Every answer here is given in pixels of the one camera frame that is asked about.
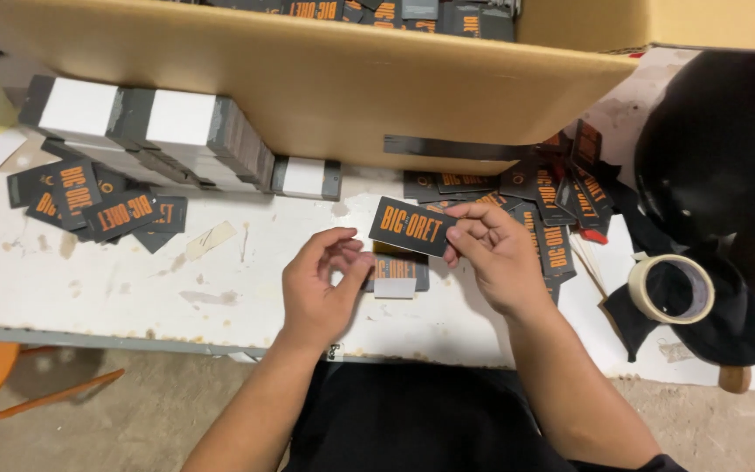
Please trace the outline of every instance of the cardboard box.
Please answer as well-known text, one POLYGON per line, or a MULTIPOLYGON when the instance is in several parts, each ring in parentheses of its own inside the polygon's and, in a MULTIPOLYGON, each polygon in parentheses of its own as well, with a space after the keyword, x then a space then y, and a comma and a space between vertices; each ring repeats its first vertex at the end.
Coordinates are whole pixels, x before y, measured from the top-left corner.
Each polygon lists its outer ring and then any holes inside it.
POLYGON ((515 31, 512 44, 184 3, 0 0, 0 38, 52 70, 229 96, 278 154, 477 175, 511 164, 393 155, 383 136, 540 143, 637 66, 597 53, 755 49, 755 2, 526 0, 515 31), (484 93, 445 99, 469 83, 484 93))

